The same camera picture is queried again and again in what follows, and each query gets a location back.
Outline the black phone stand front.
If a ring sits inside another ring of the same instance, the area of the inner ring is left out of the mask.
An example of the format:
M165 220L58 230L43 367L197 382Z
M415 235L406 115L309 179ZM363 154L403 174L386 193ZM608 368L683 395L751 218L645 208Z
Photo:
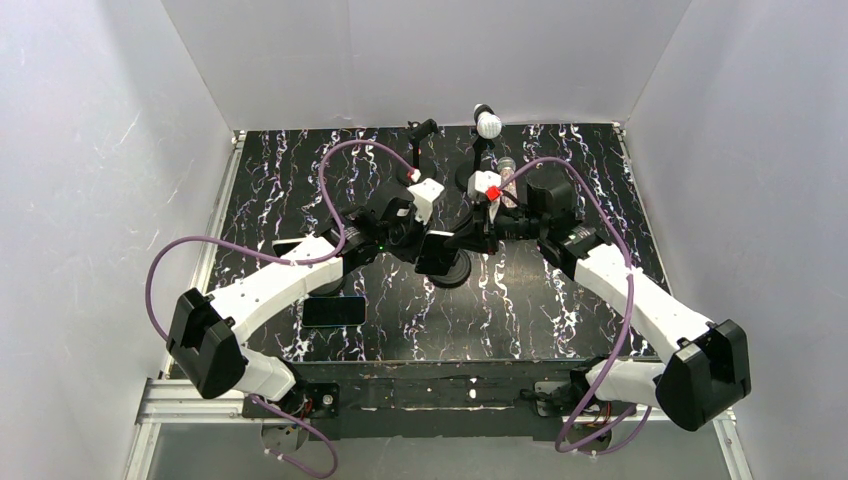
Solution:
M338 296L344 289L347 283L347 277L343 276L340 279L334 280L310 291L310 297L335 297Z

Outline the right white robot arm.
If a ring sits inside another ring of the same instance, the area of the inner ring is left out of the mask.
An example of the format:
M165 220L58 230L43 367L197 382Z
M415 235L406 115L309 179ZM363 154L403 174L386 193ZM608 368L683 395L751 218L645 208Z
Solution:
M562 387L579 414L601 402L659 408L696 431L752 391L748 339L731 319L715 322L678 301L632 261L620 234L584 223L573 184L521 168L476 171L461 183L472 202L455 235L463 250L494 252L502 240L533 240L544 260L602 299L648 341L655 362L612 352L573 369Z

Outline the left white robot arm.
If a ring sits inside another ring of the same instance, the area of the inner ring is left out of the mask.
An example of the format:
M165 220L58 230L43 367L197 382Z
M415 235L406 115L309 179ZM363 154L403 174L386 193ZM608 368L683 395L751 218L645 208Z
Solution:
M204 399L230 391L283 399L296 373L250 349L250 337L283 309L371 263L390 243L418 247L435 203L403 192L347 214L333 210L323 232L285 240L286 254L258 253L267 264L256 272L210 293L186 291L175 306L168 353Z

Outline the black phone pink edge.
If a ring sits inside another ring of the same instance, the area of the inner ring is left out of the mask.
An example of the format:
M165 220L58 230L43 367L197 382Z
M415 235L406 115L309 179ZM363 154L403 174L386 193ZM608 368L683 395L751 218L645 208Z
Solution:
M289 254L292 250L298 247L301 243L306 240L306 237L299 238L287 238L287 239L277 239L271 242L271 247L273 253L277 257L284 257Z

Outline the black phone stand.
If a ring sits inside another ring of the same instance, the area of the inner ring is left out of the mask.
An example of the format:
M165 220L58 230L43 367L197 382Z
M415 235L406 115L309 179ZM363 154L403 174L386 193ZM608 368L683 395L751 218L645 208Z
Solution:
M444 275L427 274L428 280L438 288L454 289L466 283L472 270L471 258L464 250L459 250L455 263Z
M310 291L310 297L335 297L338 296L344 289L347 283L347 277L343 276L340 279L334 280Z

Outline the black phone silver edge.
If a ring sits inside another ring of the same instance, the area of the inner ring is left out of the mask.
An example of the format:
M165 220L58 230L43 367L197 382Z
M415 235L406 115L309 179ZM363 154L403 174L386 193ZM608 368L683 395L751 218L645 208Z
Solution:
M455 265L458 255L457 248L447 245L452 238L452 232L428 231L423 237L415 261L415 272L430 276L447 275Z

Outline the black phone blue edge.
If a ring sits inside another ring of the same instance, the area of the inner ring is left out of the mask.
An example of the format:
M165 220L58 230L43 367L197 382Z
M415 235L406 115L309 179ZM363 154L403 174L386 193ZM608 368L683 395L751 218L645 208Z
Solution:
M362 296L312 297L303 302L305 328L360 326L366 322L367 301Z

